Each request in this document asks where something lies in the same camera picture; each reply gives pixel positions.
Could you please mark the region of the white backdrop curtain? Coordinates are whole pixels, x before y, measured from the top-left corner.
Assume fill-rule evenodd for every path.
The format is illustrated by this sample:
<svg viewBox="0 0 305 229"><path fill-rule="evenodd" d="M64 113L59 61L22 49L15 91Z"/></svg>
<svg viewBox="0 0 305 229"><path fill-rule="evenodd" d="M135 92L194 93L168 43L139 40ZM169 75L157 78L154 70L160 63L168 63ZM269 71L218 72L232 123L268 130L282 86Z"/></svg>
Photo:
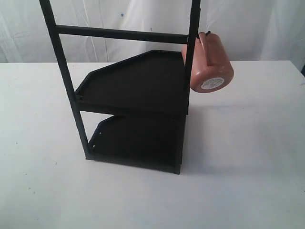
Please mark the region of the white backdrop curtain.
<svg viewBox="0 0 305 229"><path fill-rule="evenodd" d="M57 24L187 34L189 0L53 0ZM302 0L203 0L199 31L217 34L232 61L305 63ZM180 50L178 44L61 36L68 62L117 62L142 52ZM56 60L37 0L0 3L1 62Z"/></svg>

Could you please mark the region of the black two-tier metal rack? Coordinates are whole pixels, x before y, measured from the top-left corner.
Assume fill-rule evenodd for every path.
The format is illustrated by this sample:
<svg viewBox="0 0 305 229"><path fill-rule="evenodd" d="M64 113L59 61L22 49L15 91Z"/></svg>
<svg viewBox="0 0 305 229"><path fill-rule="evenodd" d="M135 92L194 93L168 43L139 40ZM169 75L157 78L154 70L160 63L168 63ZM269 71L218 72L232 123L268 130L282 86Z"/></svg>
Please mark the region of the black two-tier metal rack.
<svg viewBox="0 0 305 229"><path fill-rule="evenodd" d="M192 1L187 35L59 25L40 1L85 158L179 174L200 1ZM74 89L60 35L185 44L152 50L89 72Z"/></svg>

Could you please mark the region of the terracotta pink mug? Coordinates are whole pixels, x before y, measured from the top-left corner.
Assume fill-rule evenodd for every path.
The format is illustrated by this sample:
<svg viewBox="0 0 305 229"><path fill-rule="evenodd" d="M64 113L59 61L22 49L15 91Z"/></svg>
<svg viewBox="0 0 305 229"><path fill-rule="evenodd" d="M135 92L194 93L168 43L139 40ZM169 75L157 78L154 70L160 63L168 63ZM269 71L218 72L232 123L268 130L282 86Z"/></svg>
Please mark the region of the terracotta pink mug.
<svg viewBox="0 0 305 229"><path fill-rule="evenodd" d="M211 93L226 87L234 70L220 37L200 32L195 40L190 88L198 93Z"/></svg>

